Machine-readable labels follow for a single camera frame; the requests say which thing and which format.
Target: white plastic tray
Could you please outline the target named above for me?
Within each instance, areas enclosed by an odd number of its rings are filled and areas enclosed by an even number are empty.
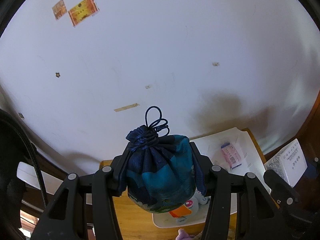
[[[192,141],[196,143],[200,153],[208,156],[213,164],[223,164],[225,162],[221,153],[221,145],[225,142],[232,143],[242,158],[242,165],[236,167],[230,173],[243,176],[249,171],[253,172],[259,178],[267,191],[269,193],[271,192],[270,188],[263,180],[263,174],[266,170],[256,147],[246,131],[240,131],[238,128],[234,127],[229,130]],[[208,206],[209,204],[199,205],[198,213],[194,217],[188,219],[187,223],[182,226],[204,223],[208,212]],[[236,194],[232,193],[230,213],[233,214],[235,212],[237,212]],[[176,224],[175,218],[173,218],[169,213],[152,214],[152,220],[159,228],[181,227],[181,225]]]

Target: round joint pin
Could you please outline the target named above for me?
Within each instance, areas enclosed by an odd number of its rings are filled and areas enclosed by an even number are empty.
[[[291,198],[291,197],[289,197],[288,199],[287,199],[287,204],[288,205],[291,205],[293,203],[293,199]]]
[[[211,167],[211,169],[212,169],[213,171],[221,171],[221,167],[220,167],[219,165],[213,165],[213,166]]]
[[[256,175],[253,172],[248,172],[247,176],[250,179],[254,179],[256,177]]]
[[[102,171],[103,171],[103,172],[109,172],[109,171],[111,171],[111,167],[110,167],[110,166],[104,166],[104,167],[102,168]]]
[[[77,177],[77,175],[75,173],[71,173],[68,175],[68,179],[73,180]]]

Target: barcode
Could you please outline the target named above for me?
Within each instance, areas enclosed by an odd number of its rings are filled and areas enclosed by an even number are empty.
[[[233,156],[230,157],[230,160],[231,160],[232,164],[236,163],[236,160],[235,160],[235,158]]]

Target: blue fabric pouch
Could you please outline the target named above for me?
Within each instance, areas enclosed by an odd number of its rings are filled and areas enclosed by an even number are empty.
[[[160,118],[148,126],[147,113],[152,108],[159,110]],[[159,137],[157,132],[162,129],[168,133]],[[205,194],[204,176],[199,163],[194,163],[189,138],[168,135],[169,131],[161,110],[152,106],[146,112],[146,125],[130,131],[126,137],[131,142],[131,156],[122,185],[128,186],[128,196],[133,202],[151,213],[180,207],[193,196],[196,187]]]

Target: navy blue fabric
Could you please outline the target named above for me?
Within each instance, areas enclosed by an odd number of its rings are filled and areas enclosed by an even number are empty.
[[[126,137],[131,142],[131,156],[121,187],[127,184],[128,196],[144,210],[163,213],[183,205],[193,196],[196,186],[204,194],[204,176],[186,136],[158,136],[162,129],[169,133],[168,121],[162,118],[158,107],[151,108],[159,110],[160,118],[150,126],[146,120],[146,125]]]

